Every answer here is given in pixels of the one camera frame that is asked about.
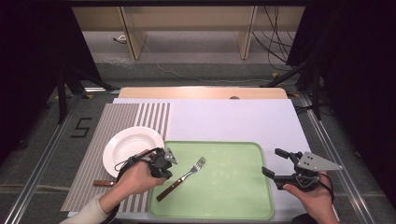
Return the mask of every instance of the green tray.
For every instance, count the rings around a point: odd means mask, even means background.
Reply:
[[[151,190],[148,210],[156,217],[268,219],[274,213],[271,190],[262,174],[262,149],[251,142],[167,141],[178,165],[173,176]],[[201,158],[204,167],[158,202],[156,197]]]

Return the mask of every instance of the silver bracket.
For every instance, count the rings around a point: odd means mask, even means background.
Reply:
[[[331,170],[342,170],[343,167],[321,158],[313,154],[312,152],[305,152],[305,154],[300,158],[297,166],[305,170],[310,171],[331,171]]]
[[[165,159],[167,161],[172,162],[173,164],[177,164],[177,159],[176,159],[175,155],[173,154],[173,152],[172,152],[170,147],[167,148],[166,151],[165,151]]]

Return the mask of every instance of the floor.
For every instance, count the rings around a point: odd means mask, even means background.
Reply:
[[[278,58],[269,56],[255,39],[251,41],[248,59],[241,60],[231,32],[148,33],[138,61],[131,60],[126,45],[120,43],[122,33],[84,35],[103,81],[119,87],[258,87],[290,69]],[[279,35],[284,44],[292,43],[288,34]],[[256,36],[264,45],[270,45],[263,34],[256,33]],[[283,57],[279,45],[271,45],[279,58],[287,58],[285,53]],[[280,85],[290,93],[296,108],[310,104],[309,93],[295,92],[293,84],[297,78]],[[96,87],[90,82],[83,84],[87,88]],[[69,115],[64,125],[57,124],[58,106],[54,91],[48,106],[43,106],[35,127],[26,136],[27,148],[14,150],[0,167],[0,220],[8,218],[10,209],[20,209],[21,215],[7,223],[59,223],[66,218],[66,212],[60,212],[60,208],[92,139],[103,106],[111,103],[117,93],[96,91],[83,97],[70,93],[68,96]],[[326,102],[325,94],[321,95],[321,100]],[[332,109],[321,107],[321,120],[316,120],[311,111],[298,110],[298,113],[312,151],[334,159],[346,168],[343,173],[331,174],[334,206],[341,223],[396,223],[395,209],[359,155],[354,153],[355,148]],[[33,188],[31,193],[23,194],[29,187]],[[26,206],[16,206],[21,199],[27,201]]]

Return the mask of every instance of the gray floor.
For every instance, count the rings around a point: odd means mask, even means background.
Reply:
[[[261,49],[254,39],[248,59],[241,60],[233,33],[149,33],[147,45],[139,61],[131,60],[127,47],[112,40],[120,35],[121,33],[115,32],[85,34],[103,80],[115,86],[258,87],[270,81],[273,73],[284,73],[273,66],[289,69],[274,57],[268,59],[267,52]],[[290,42],[288,35],[282,34],[282,39]],[[264,42],[263,37],[261,40],[268,46],[269,42]],[[282,55],[276,46],[273,50]],[[294,92],[293,83],[297,78],[293,77],[280,87],[287,92]],[[84,82],[84,86],[95,87],[90,82]],[[111,103],[115,97],[117,94],[102,92],[89,97],[70,98],[69,104],[77,102],[76,106],[69,110],[69,119],[61,131],[59,143],[50,146],[52,135],[59,131],[56,92],[51,95],[50,107],[44,109],[43,106],[40,118],[26,137],[28,148],[14,150],[0,167],[0,220],[7,218],[9,209],[18,199],[23,185],[28,182],[40,157],[49,147],[55,149],[49,156],[50,161],[45,167],[45,173],[38,180],[35,193],[22,211],[20,223],[58,223],[66,218],[66,213],[60,212],[60,208],[92,139],[103,107],[106,103]],[[296,105],[304,105],[302,97],[291,96],[290,99]],[[353,154],[355,148],[342,124],[329,107],[323,106],[320,110],[322,121],[319,124],[323,125],[330,137],[332,147],[342,159],[353,186],[357,188],[367,205],[368,214],[373,217],[373,222],[396,223],[394,208],[362,160]],[[89,128],[86,137],[73,137],[85,133],[85,130],[76,129],[78,121],[84,118],[89,118],[81,123],[83,127]],[[318,136],[318,130],[315,128],[318,123],[312,114],[302,112],[299,119],[312,151],[328,158],[323,139]],[[340,181],[340,176],[331,173],[331,177],[336,197],[334,205],[341,223],[361,223],[360,212],[354,209],[354,200]]]

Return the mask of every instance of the fork handle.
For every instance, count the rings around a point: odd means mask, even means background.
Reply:
[[[158,202],[162,201],[163,198],[166,197],[166,195],[168,195],[170,192],[172,192],[172,190],[174,190],[177,186],[179,186],[181,184],[181,182],[183,182],[182,177],[179,178],[177,181],[175,181],[175,183],[173,183],[171,186],[169,186],[169,188],[164,190],[160,195],[158,195],[157,201]]]

